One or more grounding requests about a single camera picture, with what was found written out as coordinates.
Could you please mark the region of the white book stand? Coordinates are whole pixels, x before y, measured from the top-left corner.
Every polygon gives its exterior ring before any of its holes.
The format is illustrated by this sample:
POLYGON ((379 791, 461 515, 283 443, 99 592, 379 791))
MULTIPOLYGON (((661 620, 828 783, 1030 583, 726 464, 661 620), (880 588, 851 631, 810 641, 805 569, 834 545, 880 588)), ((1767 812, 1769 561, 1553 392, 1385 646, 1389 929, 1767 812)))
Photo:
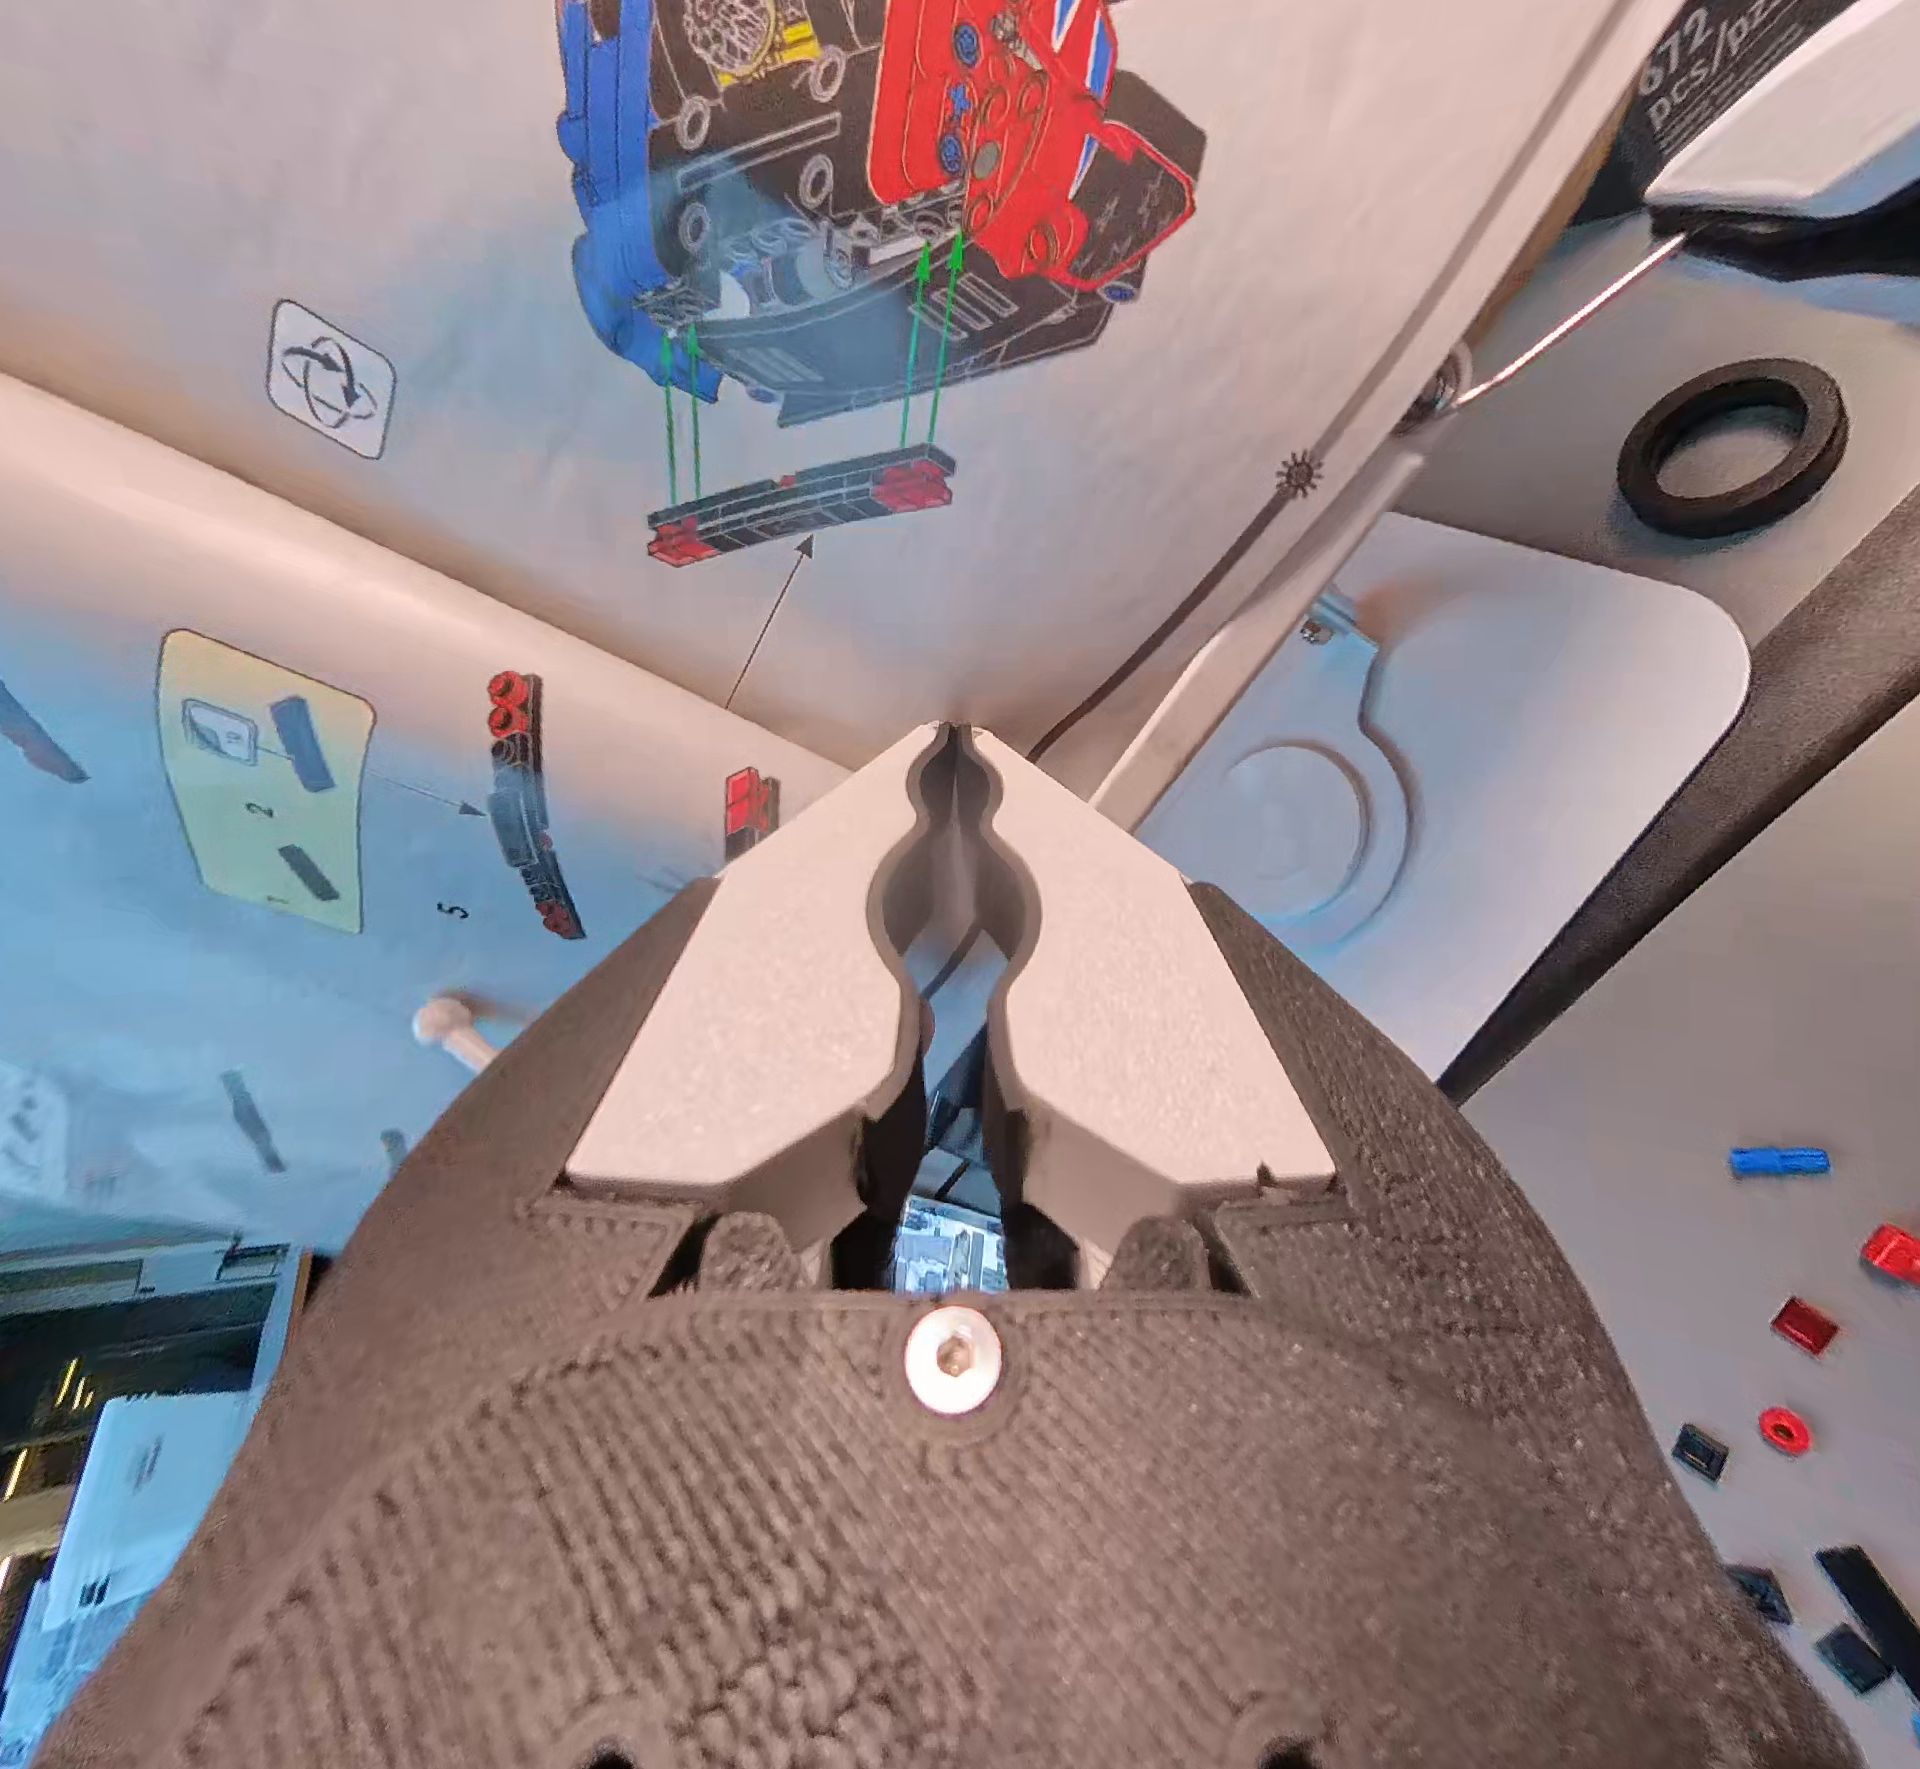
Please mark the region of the white book stand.
MULTIPOLYGON (((1250 685, 1143 812, 1105 813, 1217 883, 1429 1075, 1730 730, 1748 661, 1707 598, 1379 514, 1336 574, 1251 605, 1250 685)), ((479 1070, 691 878, 851 766, 439 583, 373 658, 382 788, 458 834, 379 848, 411 1030, 479 1070)))

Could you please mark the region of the black rubber lego tire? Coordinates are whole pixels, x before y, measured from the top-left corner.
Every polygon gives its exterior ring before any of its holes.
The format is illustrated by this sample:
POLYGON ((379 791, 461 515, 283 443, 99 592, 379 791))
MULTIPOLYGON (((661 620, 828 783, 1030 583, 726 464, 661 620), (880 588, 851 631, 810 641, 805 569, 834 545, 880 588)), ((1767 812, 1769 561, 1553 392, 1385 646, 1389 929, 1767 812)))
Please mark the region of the black rubber lego tire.
POLYGON ((1812 504, 1843 459, 1849 407, 1830 371, 1767 357, 1714 365, 1665 392, 1621 438, 1614 491, 1630 514, 1679 539, 1732 539, 1767 529, 1812 504), (1792 443, 1762 474, 1707 496, 1680 496, 1661 484, 1667 459, 1711 423, 1738 412, 1781 412, 1792 443))

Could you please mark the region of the pile of colourful lego pieces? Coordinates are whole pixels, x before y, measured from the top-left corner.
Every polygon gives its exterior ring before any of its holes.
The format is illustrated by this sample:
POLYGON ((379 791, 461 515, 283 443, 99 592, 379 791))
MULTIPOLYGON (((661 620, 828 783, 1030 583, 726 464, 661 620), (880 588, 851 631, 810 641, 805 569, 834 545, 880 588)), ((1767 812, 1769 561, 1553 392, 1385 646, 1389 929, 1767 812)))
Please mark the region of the pile of colourful lego pieces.
MULTIPOLYGON (((1728 1171, 1732 1180, 1827 1176, 1830 1153, 1824 1149, 1748 1143, 1728 1151, 1728 1171)), ((1862 1241, 1859 1261, 1872 1278, 1917 1293, 1917 1234, 1904 1224, 1878 1224, 1862 1241)), ((1778 1303, 1769 1329, 1812 1359, 1839 1341, 1839 1320, 1800 1293, 1778 1303)), ((1818 1550, 1816 1565, 1851 1616, 1816 1637, 1824 1668, 1855 1697, 1868 1697, 1888 1680, 1900 1680, 1917 1697, 1917 1616, 1878 1559, 1863 1546, 1843 1544, 1818 1550)), ((1722 1573, 1767 1627, 1784 1630, 1792 1626, 1789 1595, 1774 1569, 1732 1563, 1722 1573)))

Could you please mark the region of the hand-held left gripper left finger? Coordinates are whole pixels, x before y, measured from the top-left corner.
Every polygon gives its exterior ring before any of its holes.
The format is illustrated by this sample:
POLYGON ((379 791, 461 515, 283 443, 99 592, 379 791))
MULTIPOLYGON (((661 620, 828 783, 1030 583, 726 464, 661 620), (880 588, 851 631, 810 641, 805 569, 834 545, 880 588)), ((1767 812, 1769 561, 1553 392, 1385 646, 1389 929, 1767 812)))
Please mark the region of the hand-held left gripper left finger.
POLYGON ((588 1207, 763 1214, 820 1285, 886 1288, 926 1151, 930 1008, 951 727, 910 730, 708 885, 583 1127, 588 1207))

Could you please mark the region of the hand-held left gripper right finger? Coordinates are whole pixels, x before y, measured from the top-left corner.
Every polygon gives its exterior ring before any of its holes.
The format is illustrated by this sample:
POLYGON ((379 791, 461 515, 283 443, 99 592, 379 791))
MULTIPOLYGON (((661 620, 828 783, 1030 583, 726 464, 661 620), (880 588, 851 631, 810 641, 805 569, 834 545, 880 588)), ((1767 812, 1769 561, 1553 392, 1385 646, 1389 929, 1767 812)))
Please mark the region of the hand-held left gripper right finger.
POLYGON ((957 732, 983 997, 980 1134, 1009 1288, 1078 1288, 1128 1229, 1333 1207, 1333 1153, 1187 877, 1020 757, 957 732))

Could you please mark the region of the lego instruction booklet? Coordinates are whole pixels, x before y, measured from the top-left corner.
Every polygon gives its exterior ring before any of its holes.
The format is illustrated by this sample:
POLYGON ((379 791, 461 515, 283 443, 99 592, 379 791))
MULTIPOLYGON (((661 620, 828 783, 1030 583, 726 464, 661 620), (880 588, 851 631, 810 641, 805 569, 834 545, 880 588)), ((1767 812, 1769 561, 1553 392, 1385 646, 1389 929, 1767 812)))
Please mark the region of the lego instruction booklet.
POLYGON ((962 718, 1178 774, 1684 0, 3 0, 3 1248, 335 1247, 962 718))

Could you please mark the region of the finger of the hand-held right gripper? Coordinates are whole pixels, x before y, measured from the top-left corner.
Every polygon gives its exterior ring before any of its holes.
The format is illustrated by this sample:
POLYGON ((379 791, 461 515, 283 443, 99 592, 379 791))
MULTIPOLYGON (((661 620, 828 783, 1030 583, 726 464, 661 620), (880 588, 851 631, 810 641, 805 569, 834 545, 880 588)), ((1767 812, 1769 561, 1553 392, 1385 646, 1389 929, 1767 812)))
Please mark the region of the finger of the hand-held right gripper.
POLYGON ((1645 194, 1665 254, 1720 281, 1917 289, 1917 0, 1855 0, 1645 194))

